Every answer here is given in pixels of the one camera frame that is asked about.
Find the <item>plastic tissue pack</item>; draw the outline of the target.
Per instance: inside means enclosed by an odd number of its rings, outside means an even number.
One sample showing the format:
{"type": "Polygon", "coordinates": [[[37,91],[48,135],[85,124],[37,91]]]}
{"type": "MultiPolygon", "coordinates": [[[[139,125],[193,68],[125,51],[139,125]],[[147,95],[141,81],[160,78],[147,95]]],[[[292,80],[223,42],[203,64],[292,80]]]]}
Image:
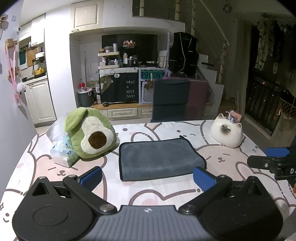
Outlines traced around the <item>plastic tissue pack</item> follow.
{"type": "Polygon", "coordinates": [[[70,168],[77,161],[79,156],[73,149],[72,142],[65,131],[66,118],[69,113],[65,113],[58,118],[47,130],[46,135],[53,144],[50,155],[54,163],[70,168]]]}

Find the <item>black have a nice day cloth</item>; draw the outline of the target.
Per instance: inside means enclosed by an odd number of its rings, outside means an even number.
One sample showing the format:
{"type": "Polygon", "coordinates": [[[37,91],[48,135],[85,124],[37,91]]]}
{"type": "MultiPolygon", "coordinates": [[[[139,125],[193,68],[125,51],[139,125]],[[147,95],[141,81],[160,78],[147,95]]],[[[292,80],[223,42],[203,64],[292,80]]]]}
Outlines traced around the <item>black have a nice day cloth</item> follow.
{"type": "Polygon", "coordinates": [[[138,102],[138,73],[114,73],[100,77],[101,102],[137,103],[138,102]]]}

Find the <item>small orange picture card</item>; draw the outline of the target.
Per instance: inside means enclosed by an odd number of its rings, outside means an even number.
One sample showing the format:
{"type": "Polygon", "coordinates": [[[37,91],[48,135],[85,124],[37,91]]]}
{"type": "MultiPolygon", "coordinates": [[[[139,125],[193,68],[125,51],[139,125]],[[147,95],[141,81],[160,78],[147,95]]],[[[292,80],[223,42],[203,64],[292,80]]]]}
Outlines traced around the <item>small orange picture card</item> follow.
{"type": "Polygon", "coordinates": [[[229,110],[227,120],[234,124],[237,124],[241,122],[242,115],[234,110],[229,110]]]}

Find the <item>white ceramic cat figurine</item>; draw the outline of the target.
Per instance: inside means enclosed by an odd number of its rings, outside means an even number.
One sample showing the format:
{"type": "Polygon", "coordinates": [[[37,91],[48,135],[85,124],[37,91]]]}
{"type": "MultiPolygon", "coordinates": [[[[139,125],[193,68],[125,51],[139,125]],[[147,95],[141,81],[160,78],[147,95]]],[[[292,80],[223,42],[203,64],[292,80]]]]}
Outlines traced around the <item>white ceramic cat figurine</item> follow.
{"type": "Polygon", "coordinates": [[[222,113],[215,118],[210,133],[214,140],[229,148],[237,148],[243,139],[241,123],[232,123],[222,113]]]}

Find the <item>dark grey trash bin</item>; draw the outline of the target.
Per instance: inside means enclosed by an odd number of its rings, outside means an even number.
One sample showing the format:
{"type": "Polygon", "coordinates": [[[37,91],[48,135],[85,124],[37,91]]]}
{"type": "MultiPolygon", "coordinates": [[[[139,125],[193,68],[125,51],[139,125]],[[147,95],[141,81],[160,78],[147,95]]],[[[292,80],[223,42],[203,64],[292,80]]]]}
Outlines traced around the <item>dark grey trash bin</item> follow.
{"type": "Polygon", "coordinates": [[[85,83],[78,84],[78,98],[81,107],[88,108],[93,105],[93,90],[91,87],[87,87],[85,83]]]}

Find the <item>green avocado plush toy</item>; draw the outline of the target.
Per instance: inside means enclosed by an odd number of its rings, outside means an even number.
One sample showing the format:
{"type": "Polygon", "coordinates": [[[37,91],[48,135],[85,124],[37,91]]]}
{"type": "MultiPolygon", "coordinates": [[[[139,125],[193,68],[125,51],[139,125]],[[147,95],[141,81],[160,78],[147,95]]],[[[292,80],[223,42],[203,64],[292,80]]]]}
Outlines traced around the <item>green avocado plush toy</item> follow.
{"type": "Polygon", "coordinates": [[[95,108],[77,108],[65,120],[75,153],[82,159],[91,159],[111,150],[117,136],[109,120],[95,108]]]}

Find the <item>white kitchen cabinet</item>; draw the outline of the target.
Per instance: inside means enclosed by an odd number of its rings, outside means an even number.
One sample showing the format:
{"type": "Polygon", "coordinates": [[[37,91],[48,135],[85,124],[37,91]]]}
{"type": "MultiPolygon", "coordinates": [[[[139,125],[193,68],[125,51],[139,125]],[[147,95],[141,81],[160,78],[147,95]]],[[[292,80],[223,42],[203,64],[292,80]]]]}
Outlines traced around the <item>white kitchen cabinet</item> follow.
{"type": "Polygon", "coordinates": [[[34,125],[56,120],[48,79],[32,79],[25,82],[28,108],[34,125]]]}

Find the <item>dark blue floor chair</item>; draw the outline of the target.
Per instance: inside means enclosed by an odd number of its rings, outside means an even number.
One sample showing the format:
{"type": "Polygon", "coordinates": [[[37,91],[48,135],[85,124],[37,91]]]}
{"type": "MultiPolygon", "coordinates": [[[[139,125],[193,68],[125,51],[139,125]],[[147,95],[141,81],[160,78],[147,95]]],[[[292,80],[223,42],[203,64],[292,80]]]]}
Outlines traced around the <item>dark blue floor chair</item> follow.
{"type": "Polygon", "coordinates": [[[155,80],[151,122],[184,121],[190,84],[188,79],[155,80]]]}

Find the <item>teal poison sign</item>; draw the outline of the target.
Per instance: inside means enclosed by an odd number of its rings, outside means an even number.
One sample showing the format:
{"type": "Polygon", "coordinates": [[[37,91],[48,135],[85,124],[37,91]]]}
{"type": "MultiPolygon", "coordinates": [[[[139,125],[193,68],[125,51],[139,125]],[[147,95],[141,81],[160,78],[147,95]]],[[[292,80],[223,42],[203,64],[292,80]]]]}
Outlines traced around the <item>teal poison sign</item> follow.
{"type": "Polygon", "coordinates": [[[163,70],[141,70],[139,78],[141,80],[162,79],[165,75],[163,70]]]}

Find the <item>cream tiered shelf rack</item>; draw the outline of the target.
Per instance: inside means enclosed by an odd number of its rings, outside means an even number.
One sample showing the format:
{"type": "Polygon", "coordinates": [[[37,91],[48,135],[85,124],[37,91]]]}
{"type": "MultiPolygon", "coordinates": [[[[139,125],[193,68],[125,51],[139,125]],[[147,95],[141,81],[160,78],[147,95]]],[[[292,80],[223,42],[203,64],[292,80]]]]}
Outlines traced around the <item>cream tiered shelf rack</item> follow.
{"type": "Polygon", "coordinates": [[[110,68],[119,68],[119,52],[106,52],[98,53],[98,68],[101,69],[110,69],[110,68]]]}

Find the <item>maroon floor chair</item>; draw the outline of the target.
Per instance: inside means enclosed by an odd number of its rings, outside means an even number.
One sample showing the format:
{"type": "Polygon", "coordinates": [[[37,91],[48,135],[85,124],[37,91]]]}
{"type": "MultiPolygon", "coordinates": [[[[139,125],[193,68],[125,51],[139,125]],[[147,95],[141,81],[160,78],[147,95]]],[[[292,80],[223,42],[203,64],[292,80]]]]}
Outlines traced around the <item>maroon floor chair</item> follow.
{"type": "Polygon", "coordinates": [[[205,80],[190,79],[189,99],[186,105],[187,120],[200,120],[203,117],[208,90],[209,85],[205,80]]]}

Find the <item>white drawer cabinet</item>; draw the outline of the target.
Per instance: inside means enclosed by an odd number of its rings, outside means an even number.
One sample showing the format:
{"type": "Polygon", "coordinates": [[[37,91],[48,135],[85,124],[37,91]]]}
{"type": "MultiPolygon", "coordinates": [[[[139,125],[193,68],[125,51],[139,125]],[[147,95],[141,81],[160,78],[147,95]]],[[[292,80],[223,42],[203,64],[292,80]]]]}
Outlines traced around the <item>white drawer cabinet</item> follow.
{"type": "Polygon", "coordinates": [[[105,117],[111,121],[151,118],[152,104],[140,105],[138,103],[117,103],[103,106],[103,104],[94,104],[93,108],[99,110],[105,117]]]}

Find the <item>grey blue towel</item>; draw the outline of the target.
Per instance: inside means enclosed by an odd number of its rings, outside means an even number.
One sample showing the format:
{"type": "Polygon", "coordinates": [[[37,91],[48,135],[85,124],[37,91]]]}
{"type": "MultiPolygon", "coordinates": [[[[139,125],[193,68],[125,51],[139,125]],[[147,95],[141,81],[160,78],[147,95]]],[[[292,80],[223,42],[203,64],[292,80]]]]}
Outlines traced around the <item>grey blue towel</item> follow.
{"type": "Polygon", "coordinates": [[[171,178],[191,174],[195,167],[207,168],[205,158],[182,136],[122,143],[118,163],[123,182],[171,178]]]}

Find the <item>cartoon printed tablecloth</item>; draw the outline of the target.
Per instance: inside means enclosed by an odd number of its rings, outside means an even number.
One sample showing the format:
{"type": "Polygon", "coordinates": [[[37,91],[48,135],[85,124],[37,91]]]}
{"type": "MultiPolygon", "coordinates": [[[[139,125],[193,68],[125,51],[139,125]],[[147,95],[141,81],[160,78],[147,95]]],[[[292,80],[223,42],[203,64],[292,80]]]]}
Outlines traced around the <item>cartoon printed tablecloth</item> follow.
{"type": "MultiPolygon", "coordinates": [[[[273,197],[284,218],[295,210],[295,194],[286,180],[276,181],[266,170],[249,168],[247,158],[263,155],[263,151],[244,136],[236,149],[228,148],[215,141],[210,133],[210,120],[176,121],[165,123],[138,123],[116,125],[115,132],[120,143],[161,141],[184,137],[206,160],[208,169],[214,175],[226,174],[234,180],[245,180],[256,176],[273,197]]],[[[46,134],[36,135],[19,160],[4,191],[1,200],[1,240],[16,240],[11,224],[15,210],[28,189],[39,176],[51,181],[64,177],[81,175],[94,166],[103,171],[102,182],[94,193],[116,207],[121,205],[175,205],[198,196],[202,191],[193,180],[192,174],[137,182],[123,182],[119,176],[118,150],[106,153],[91,161],[79,160],[71,168],[55,163],[50,150],[52,142],[46,134]]]]}

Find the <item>black hanging jacket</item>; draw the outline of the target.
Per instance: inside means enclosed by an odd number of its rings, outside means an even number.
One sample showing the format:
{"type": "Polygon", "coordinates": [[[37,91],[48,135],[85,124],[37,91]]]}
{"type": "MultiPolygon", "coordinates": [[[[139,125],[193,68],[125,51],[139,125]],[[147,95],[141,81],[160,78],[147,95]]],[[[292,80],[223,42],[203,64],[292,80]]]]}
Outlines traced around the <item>black hanging jacket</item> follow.
{"type": "Polygon", "coordinates": [[[174,75],[195,78],[199,54],[197,38],[189,33],[174,33],[173,44],[169,51],[169,70],[174,75]]]}

